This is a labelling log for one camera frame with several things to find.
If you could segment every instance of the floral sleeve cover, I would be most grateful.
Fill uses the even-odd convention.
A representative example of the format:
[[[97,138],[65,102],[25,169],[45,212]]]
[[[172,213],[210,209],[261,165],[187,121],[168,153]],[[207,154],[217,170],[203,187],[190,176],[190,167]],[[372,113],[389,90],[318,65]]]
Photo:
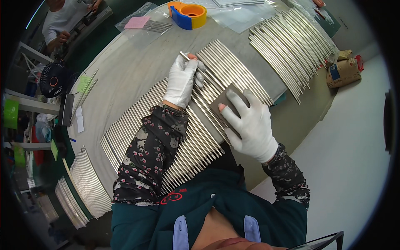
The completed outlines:
[[[113,203],[152,205],[160,196],[162,174],[171,166],[179,142],[185,139],[185,112],[166,106],[150,110],[119,166]]]
[[[288,156],[283,144],[278,143],[276,154],[270,162],[262,164],[262,168],[271,177],[278,200],[284,196],[293,196],[308,209],[310,189],[306,184],[303,172]]]

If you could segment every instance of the white cotton glove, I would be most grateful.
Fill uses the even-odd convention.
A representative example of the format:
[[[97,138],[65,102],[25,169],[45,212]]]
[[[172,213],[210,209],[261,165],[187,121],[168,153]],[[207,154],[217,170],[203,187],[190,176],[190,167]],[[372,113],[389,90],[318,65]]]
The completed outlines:
[[[196,59],[191,59],[186,62],[186,60],[179,55],[170,69],[168,87],[163,99],[178,107],[185,108],[192,95],[193,80],[195,80],[199,88],[203,87],[203,76],[199,72],[195,75],[197,68],[203,72],[206,70],[202,62]]]
[[[250,90],[245,90],[243,94],[249,101],[250,108],[232,90],[226,93],[238,110],[240,118],[228,106],[221,111],[222,116],[242,139],[230,128],[225,128],[226,135],[236,151],[252,156],[261,163],[268,162],[278,149],[278,143],[272,136],[270,111],[268,106],[262,104]]]

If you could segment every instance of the gray work table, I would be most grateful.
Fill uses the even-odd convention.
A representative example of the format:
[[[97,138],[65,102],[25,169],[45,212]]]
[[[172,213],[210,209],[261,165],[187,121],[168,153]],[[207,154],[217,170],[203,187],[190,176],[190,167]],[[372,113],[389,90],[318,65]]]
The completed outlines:
[[[168,13],[166,5],[159,9]],[[99,143],[102,135],[152,85],[168,76],[179,51],[195,53],[216,39],[239,58],[273,100],[286,90],[269,64],[249,45],[248,32],[235,33],[229,28],[222,28],[211,18],[207,18],[206,24],[195,30],[174,26],[147,46],[121,33],[86,68],[88,76],[99,68],[95,77],[99,80],[82,105],[85,131],[78,133],[74,118],[68,133],[77,141],[72,142],[74,152],[85,145],[95,171],[110,196],[117,175]],[[77,92],[77,86],[75,83],[71,93]],[[203,120],[204,116],[196,109],[195,112]],[[208,122],[203,122],[210,130],[214,129]]]

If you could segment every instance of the red embroidered logo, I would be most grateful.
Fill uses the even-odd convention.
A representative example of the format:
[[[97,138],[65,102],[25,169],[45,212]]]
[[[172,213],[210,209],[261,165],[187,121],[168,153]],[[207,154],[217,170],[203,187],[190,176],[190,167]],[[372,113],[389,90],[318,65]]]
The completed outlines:
[[[177,201],[177,200],[180,200],[180,199],[182,199],[182,194],[172,192],[172,193],[169,193],[167,196],[165,196],[161,200],[160,204],[165,205],[169,201]]]

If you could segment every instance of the white t-shirt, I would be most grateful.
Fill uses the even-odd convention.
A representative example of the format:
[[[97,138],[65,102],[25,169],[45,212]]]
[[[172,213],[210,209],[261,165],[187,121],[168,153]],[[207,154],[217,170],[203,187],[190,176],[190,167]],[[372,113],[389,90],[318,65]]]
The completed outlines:
[[[86,15],[88,5],[84,1],[65,0],[64,6],[59,11],[49,11],[44,20],[42,34],[44,41],[49,44],[63,30],[70,32],[71,29]]]

